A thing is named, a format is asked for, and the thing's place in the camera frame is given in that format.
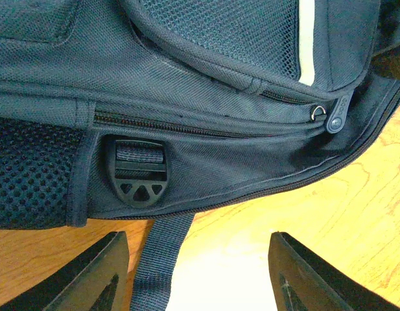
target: plastic buckle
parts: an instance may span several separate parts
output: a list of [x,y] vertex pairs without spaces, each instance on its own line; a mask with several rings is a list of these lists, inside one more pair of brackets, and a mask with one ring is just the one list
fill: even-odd
[[144,208],[162,197],[169,179],[163,143],[110,137],[106,151],[108,175],[123,202]]

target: reflective strip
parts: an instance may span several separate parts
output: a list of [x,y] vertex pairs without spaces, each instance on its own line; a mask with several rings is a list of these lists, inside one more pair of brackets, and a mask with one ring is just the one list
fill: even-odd
[[315,80],[314,68],[315,0],[299,0],[299,82],[311,86]]

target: zipper pull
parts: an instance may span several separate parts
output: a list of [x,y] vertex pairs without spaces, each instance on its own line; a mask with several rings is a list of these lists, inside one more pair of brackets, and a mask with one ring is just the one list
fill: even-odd
[[351,102],[353,94],[354,91],[351,91],[348,94],[336,100],[334,109],[328,116],[325,125],[328,133],[336,134],[344,127],[345,120],[347,119],[349,103]]

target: wood grain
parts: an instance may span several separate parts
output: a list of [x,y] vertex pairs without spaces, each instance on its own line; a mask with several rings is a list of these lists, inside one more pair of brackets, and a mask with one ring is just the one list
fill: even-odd
[[[132,280],[150,226],[147,221],[90,220],[82,229],[0,231],[0,305],[110,231],[128,235]],[[376,143],[331,177],[197,214],[178,258],[167,310],[275,310],[267,263],[274,231],[290,233],[400,306],[400,108]]]

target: backpack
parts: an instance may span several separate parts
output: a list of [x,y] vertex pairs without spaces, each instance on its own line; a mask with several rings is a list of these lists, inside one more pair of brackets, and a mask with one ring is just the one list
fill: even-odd
[[194,213],[303,187],[374,142],[400,105],[371,66],[400,46],[399,10],[0,0],[0,229],[160,219],[145,256],[174,249],[172,273]]

